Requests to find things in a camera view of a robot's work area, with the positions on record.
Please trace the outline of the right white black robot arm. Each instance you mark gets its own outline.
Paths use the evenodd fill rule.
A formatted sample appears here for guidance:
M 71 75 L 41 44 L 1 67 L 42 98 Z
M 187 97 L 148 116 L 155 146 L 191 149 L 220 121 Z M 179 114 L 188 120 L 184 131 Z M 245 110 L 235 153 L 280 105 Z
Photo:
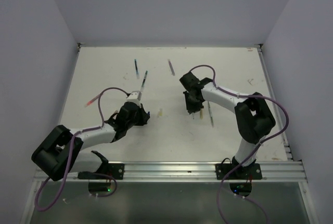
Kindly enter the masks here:
M 245 178 L 255 165 L 255 148 L 276 125 L 265 99 L 260 93 L 245 95 L 219 88 L 213 79 L 200 80 L 192 72 L 183 75 L 180 83 L 185 88 L 183 94 L 189 114 L 203 109 L 205 101 L 234 113 L 241 142 L 231 161 L 231 174 L 236 178 Z

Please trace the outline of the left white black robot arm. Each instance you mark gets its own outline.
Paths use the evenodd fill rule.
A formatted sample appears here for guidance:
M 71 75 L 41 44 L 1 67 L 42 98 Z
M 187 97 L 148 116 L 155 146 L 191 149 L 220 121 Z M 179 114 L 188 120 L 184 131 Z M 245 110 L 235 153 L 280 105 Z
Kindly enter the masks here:
M 32 153 L 31 160 L 53 181 L 64 178 L 69 157 L 69 172 L 79 173 L 80 179 L 104 178 L 111 175 L 107 158 L 98 151 L 85 153 L 83 150 L 116 142 L 130 128 L 144 126 L 149 119 L 150 113 L 144 110 L 143 105 L 126 102 L 119 113 L 104 122 L 103 127 L 77 130 L 58 125 Z

